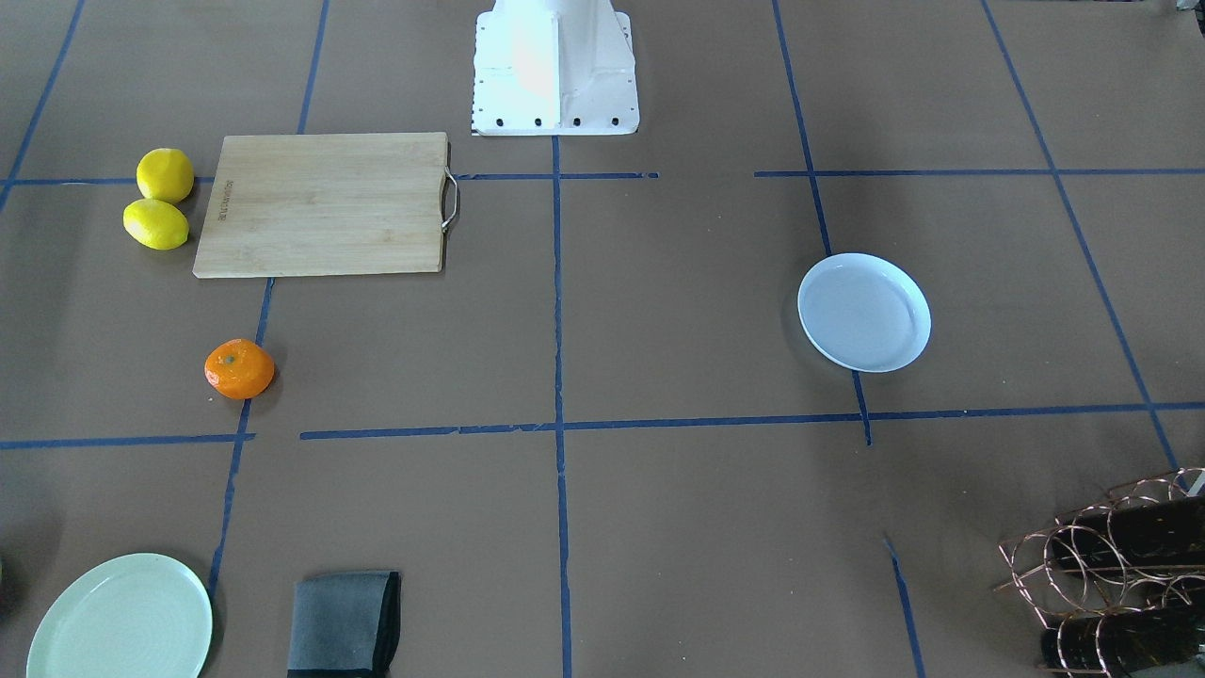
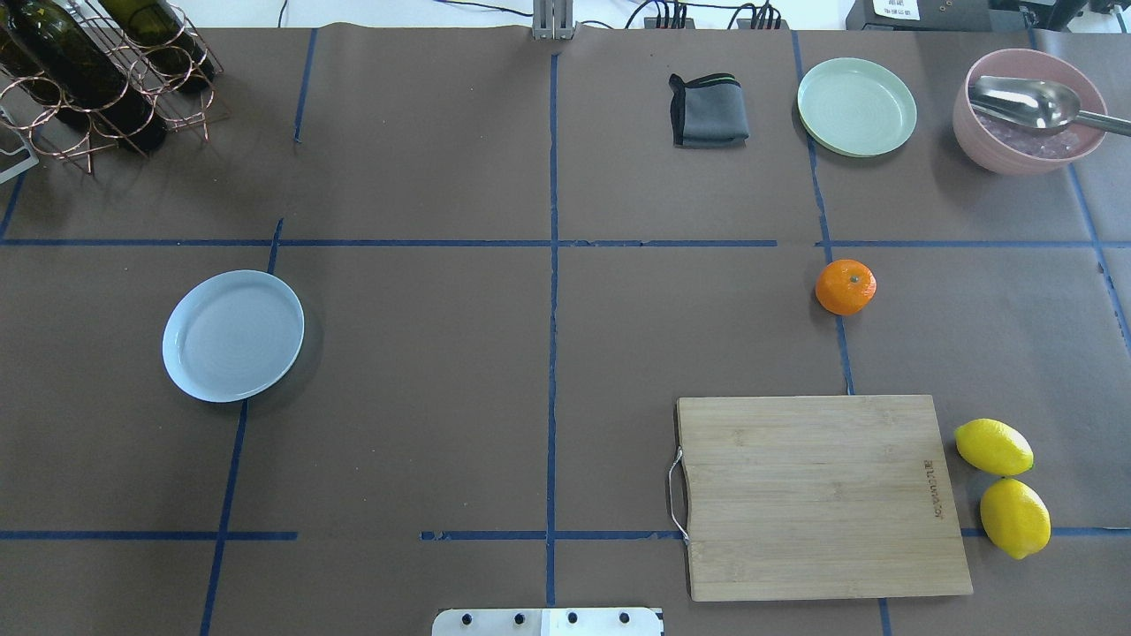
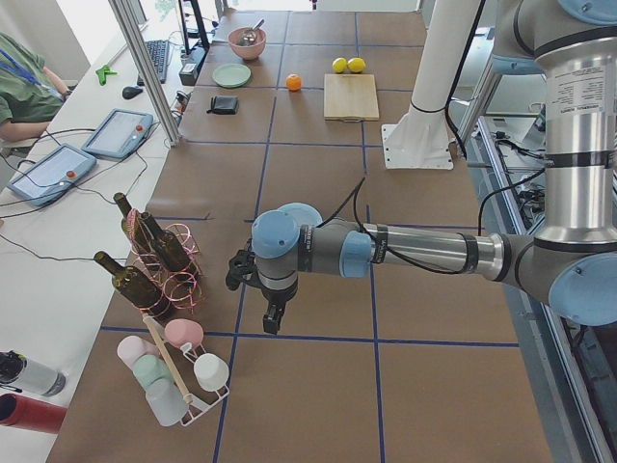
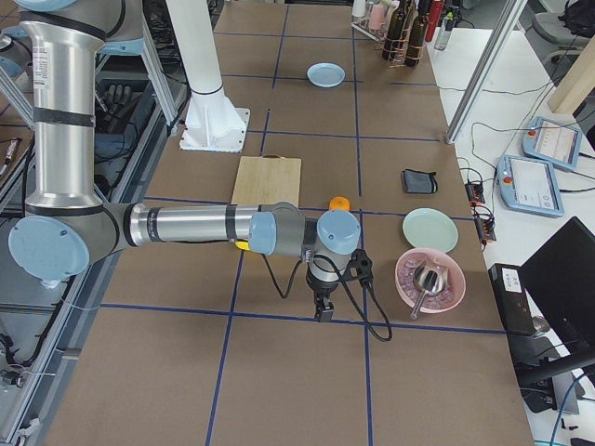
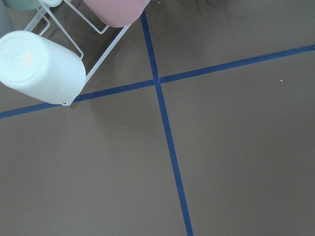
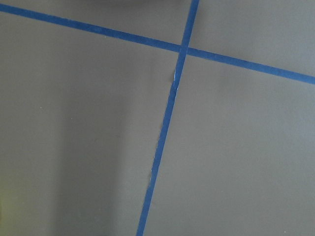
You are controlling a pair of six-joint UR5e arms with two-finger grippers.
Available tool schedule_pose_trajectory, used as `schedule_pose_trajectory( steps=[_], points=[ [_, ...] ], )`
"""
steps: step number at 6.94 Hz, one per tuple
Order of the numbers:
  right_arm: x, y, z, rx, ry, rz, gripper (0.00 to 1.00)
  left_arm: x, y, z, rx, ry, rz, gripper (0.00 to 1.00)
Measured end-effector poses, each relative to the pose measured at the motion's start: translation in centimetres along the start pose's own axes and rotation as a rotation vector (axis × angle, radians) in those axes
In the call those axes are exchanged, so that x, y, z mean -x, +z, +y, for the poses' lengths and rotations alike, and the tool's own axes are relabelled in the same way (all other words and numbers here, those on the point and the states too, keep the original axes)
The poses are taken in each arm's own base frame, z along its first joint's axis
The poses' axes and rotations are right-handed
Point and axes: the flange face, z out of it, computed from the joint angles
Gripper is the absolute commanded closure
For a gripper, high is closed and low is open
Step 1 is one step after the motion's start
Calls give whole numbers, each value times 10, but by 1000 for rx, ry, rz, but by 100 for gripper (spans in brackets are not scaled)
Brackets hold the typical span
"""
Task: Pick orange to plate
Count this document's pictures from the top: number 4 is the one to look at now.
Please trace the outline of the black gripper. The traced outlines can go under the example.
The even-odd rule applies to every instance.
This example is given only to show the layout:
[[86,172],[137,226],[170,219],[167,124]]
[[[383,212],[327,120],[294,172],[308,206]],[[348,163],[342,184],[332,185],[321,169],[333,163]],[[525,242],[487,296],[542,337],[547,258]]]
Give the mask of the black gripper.
[[331,294],[337,289],[347,265],[339,263],[337,267],[339,273],[324,259],[314,259],[308,266],[306,280],[313,291],[314,318],[317,322],[330,322],[333,319],[335,309]]

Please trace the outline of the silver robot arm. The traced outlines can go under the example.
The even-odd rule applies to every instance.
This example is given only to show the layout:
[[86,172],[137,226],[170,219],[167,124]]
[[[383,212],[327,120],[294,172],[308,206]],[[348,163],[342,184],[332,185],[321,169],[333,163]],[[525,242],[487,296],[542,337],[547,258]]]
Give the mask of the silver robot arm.
[[108,44],[144,46],[139,1],[22,1],[33,42],[35,190],[8,236],[16,263],[62,281],[92,263],[145,243],[247,241],[251,251],[308,266],[315,317],[329,321],[331,294],[348,282],[361,227],[344,210],[317,218],[291,203],[148,207],[105,203],[94,190],[95,59]]

